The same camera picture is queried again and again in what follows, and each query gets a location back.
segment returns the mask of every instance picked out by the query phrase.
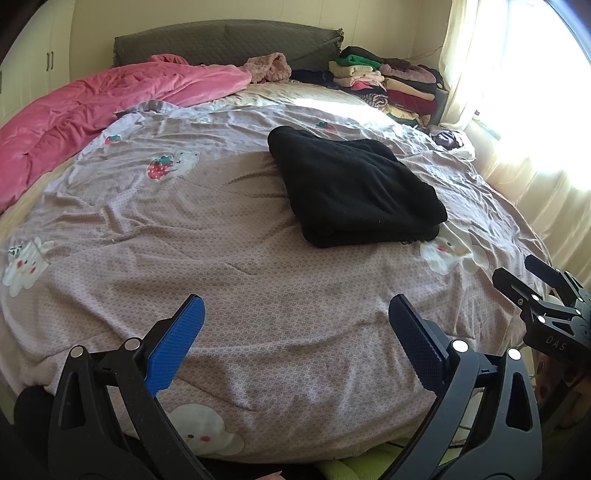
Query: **wall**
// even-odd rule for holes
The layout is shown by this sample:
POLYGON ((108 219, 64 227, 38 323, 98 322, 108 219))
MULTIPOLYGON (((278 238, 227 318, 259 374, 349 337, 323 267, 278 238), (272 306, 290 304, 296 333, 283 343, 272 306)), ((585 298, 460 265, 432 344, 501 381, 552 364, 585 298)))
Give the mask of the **wall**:
POLYGON ((422 57, 413 63, 439 68, 441 46, 447 33, 452 0, 423 0, 418 13, 411 57, 422 57))
POLYGON ((424 1, 77 0, 72 22, 70 74, 72 80, 76 80, 109 68, 113 39, 120 35, 163 25, 222 18, 343 28, 343 46, 353 44, 379 56, 406 58, 414 51, 413 41, 424 1))

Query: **window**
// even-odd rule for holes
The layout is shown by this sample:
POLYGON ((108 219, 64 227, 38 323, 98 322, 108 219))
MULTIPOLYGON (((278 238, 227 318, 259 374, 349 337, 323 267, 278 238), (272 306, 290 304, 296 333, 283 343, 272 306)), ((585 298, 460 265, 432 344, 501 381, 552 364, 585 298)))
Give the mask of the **window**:
POLYGON ((499 136, 527 125, 546 129, 547 140, 553 127, 576 129, 591 115, 591 65, 570 30, 543 0, 507 0, 505 19, 498 68, 476 118, 499 136))

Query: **folded clothes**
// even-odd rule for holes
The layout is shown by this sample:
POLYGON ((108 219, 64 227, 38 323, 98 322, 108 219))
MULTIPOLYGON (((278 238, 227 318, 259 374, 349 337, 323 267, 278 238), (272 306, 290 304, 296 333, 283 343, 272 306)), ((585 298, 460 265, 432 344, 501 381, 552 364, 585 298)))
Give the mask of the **folded clothes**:
POLYGON ((402 70, 403 72, 413 66, 408 60, 401 59, 384 59, 382 63, 390 65, 393 69, 402 70))
POLYGON ((363 90, 358 97, 374 108, 383 108, 388 104, 388 97, 381 93, 367 93, 367 90, 363 90))
POLYGON ((412 80, 413 82, 421 83, 435 83, 435 75, 433 75, 430 71, 416 65, 411 65, 408 70, 403 71, 393 69, 390 65, 383 63, 379 66, 379 71, 382 73, 382 75, 387 75, 390 77, 394 76, 403 80, 412 80))
POLYGON ((291 210, 316 247, 431 240, 447 220, 435 189, 376 140, 277 127, 267 143, 291 210))
POLYGON ((405 110, 416 112, 421 116, 432 115, 437 109, 435 100, 425 100, 396 90, 388 90, 388 99, 391 104, 400 105, 405 110))
POLYGON ((361 75, 353 75, 351 77, 345 77, 343 79, 335 79, 335 82, 342 87, 350 87, 355 82, 369 82, 373 80, 374 82, 382 83, 384 81, 384 77, 380 72, 375 73, 364 73, 361 75))
POLYGON ((291 67, 287 64, 285 55, 279 52, 250 58, 243 68, 251 73, 251 83, 286 82, 291 75, 291 67))
POLYGON ((373 72, 374 68, 369 65, 350 65, 343 67, 335 61, 329 62, 329 70, 337 79, 344 79, 354 75, 362 75, 364 73, 373 72))
POLYGON ((408 112, 397 106, 387 104, 382 108, 382 112, 395 117, 395 120, 415 120, 421 127, 426 127, 431 121, 431 115, 419 115, 417 112, 408 112))
POLYGON ((394 80, 398 80, 399 82, 405 83, 409 87, 417 89, 419 92, 432 93, 433 95, 435 95, 435 93, 437 92, 437 83, 413 82, 412 80, 404 80, 395 76, 386 76, 384 78, 393 78, 394 80))
POLYGON ((336 63, 343 67, 350 67, 351 65, 368 65, 374 70, 379 70, 379 62, 360 57, 359 55, 349 55, 344 59, 336 59, 336 63))
POLYGON ((363 57, 365 59, 374 61, 376 63, 384 63, 384 59, 382 57, 378 57, 374 55, 369 50, 365 50, 361 47, 347 47, 345 48, 339 55, 342 59, 347 58, 349 55, 356 55, 358 57, 363 57))
POLYGON ((441 73, 439 73, 439 70, 432 69, 431 67, 427 67, 426 65, 422 65, 422 64, 419 64, 418 66, 431 72, 433 74, 433 76, 435 77, 435 82, 437 83, 437 86, 439 88, 443 88, 443 77, 441 76, 441 73))
POLYGON ((358 80, 353 85, 351 85, 351 90, 367 90, 368 88, 371 88, 371 87, 373 87, 373 85, 370 85, 369 83, 361 82, 358 80))
POLYGON ((388 91, 384 89, 384 86, 381 83, 379 84, 379 86, 371 86, 363 91, 353 90, 351 87, 341 87, 341 86, 339 86, 339 90, 342 90, 343 92, 347 92, 347 93, 350 93, 351 95, 355 95, 355 96, 359 96, 362 93, 364 95, 367 95, 368 93, 377 93, 379 95, 383 95, 384 97, 386 97, 386 100, 388 99, 388 91))
POLYGON ((347 47, 340 53, 339 56, 342 59, 344 59, 345 57, 348 57, 349 55, 357 55, 359 57, 364 57, 366 59, 376 61, 378 63, 387 63, 392 68, 398 69, 398 70, 403 70, 403 71, 407 70, 411 67, 411 63, 408 60, 385 59, 382 57, 378 57, 377 55, 374 55, 373 53, 371 53, 369 50, 365 50, 364 48, 361 48, 361 47, 347 47))
POLYGON ((335 76, 328 70, 292 70, 291 80, 335 89, 335 76))
POLYGON ((432 93, 419 92, 416 88, 406 85, 406 83, 399 82, 393 78, 386 77, 384 84, 386 85, 386 90, 395 90, 397 92, 407 93, 408 95, 413 95, 424 100, 435 100, 435 95, 432 93))

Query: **stack of folded clothes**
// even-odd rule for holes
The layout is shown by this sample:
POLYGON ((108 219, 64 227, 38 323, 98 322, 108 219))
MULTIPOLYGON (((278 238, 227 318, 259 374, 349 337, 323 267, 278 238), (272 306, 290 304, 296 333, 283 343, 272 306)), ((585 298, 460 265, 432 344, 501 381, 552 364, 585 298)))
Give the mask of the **stack of folded clothes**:
POLYGON ((382 108, 388 104, 388 97, 379 65, 359 55, 348 55, 330 61, 329 70, 340 90, 360 97, 368 105, 382 108))
POLYGON ((384 111, 397 121, 426 127, 437 109, 437 79, 429 70, 409 62, 390 59, 379 71, 388 90, 388 106, 384 111))
POLYGON ((432 240, 447 220, 435 189, 376 140, 277 127, 267 143, 291 210, 316 247, 432 240))

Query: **black folded cloth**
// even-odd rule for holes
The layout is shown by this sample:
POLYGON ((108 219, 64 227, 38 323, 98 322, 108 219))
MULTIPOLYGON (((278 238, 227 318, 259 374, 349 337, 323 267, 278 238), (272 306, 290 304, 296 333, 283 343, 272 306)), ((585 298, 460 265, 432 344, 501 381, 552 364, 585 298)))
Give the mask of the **black folded cloth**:
POLYGON ((409 87, 413 87, 417 89, 419 92, 424 93, 432 93, 435 95, 437 91, 437 83, 423 83, 423 82, 415 82, 414 80, 406 80, 400 77, 396 77, 396 75, 384 75, 386 78, 391 78, 394 80, 398 80, 399 82, 405 83, 409 87))
POLYGON ((277 127, 267 143, 291 210, 316 247, 432 240, 447 220, 435 189, 376 140, 277 127))
POLYGON ((290 80, 297 80, 301 83, 311 83, 322 87, 338 89, 334 76, 328 70, 292 70, 290 80))

